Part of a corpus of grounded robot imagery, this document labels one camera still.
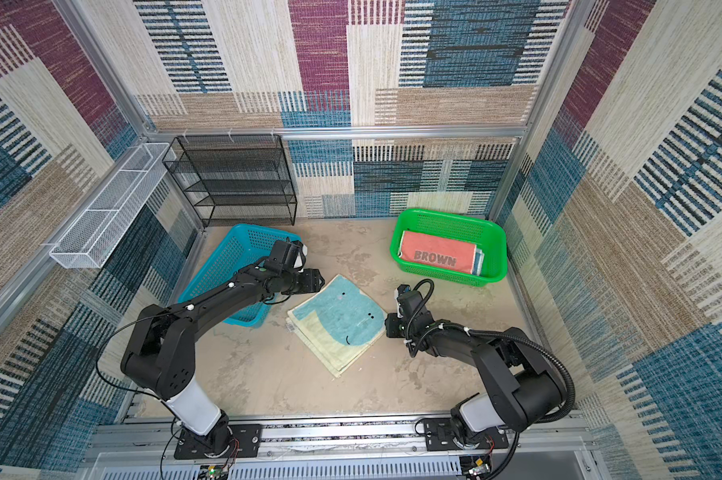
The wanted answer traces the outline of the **pale yellow teal towel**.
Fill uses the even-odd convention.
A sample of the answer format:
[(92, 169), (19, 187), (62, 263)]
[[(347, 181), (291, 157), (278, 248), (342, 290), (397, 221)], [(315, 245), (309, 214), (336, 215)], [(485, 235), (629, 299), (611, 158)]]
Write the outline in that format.
[(385, 318), (385, 311), (342, 275), (288, 312), (292, 331), (336, 378), (380, 338)]

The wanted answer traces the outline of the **teal plastic basket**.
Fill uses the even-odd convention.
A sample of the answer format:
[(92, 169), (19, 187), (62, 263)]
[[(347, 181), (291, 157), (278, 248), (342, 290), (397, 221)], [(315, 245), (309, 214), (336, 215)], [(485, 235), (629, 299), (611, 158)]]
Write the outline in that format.
[(284, 264), (290, 232), (240, 224), (233, 227), (171, 308), (172, 325), (196, 337), (219, 323), (257, 328), (275, 298), (297, 295), (298, 270)]

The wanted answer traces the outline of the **red pink towel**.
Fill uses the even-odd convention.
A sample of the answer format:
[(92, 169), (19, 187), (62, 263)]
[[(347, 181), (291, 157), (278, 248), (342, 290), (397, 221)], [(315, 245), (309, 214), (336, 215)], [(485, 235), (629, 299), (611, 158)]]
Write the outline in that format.
[(397, 256), (404, 261), (479, 275), (483, 251), (475, 244), (434, 235), (404, 231)]

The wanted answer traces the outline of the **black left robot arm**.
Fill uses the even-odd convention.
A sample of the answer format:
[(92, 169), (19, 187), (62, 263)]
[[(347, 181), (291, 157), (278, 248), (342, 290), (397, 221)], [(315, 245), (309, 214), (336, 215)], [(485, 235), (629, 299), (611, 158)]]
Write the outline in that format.
[(181, 440), (202, 457), (232, 451), (229, 417), (196, 379), (196, 343), (233, 314), (283, 294), (317, 293), (325, 280), (305, 266), (308, 248), (278, 240), (271, 252), (239, 269), (231, 279), (186, 302), (151, 305), (138, 317), (121, 360), (121, 371), (156, 395), (182, 422)]

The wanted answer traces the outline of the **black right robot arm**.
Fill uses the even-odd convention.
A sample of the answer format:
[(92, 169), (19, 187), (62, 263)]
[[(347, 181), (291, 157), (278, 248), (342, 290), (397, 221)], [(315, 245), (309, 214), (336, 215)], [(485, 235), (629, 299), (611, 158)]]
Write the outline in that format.
[(425, 353), (476, 369), (484, 391), (452, 408), (449, 428), (461, 449), (476, 448), (501, 427), (521, 433), (536, 423), (552, 423), (574, 408), (576, 392), (567, 368), (522, 330), (477, 330), (436, 320), (427, 309), (430, 279), (395, 292), (396, 311), (385, 320), (386, 336), (400, 339), (410, 357)]

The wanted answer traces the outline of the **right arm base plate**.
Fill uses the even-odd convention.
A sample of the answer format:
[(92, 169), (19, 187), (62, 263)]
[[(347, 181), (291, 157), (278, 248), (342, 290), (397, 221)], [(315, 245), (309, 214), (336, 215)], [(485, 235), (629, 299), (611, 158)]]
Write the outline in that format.
[(425, 439), (428, 451), (506, 449), (510, 442), (496, 427), (473, 432), (453, 417), (424, 417), (414, 424), (414, 431)]

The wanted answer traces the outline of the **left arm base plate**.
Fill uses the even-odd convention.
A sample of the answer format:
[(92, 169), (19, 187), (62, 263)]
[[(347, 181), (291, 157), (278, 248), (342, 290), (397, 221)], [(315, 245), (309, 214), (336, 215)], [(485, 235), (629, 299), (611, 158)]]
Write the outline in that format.
[(260, 448), (261, 424), (218, 425), (205, 436), (183, 427), (175, 447), (175, 460), (254, 458)]

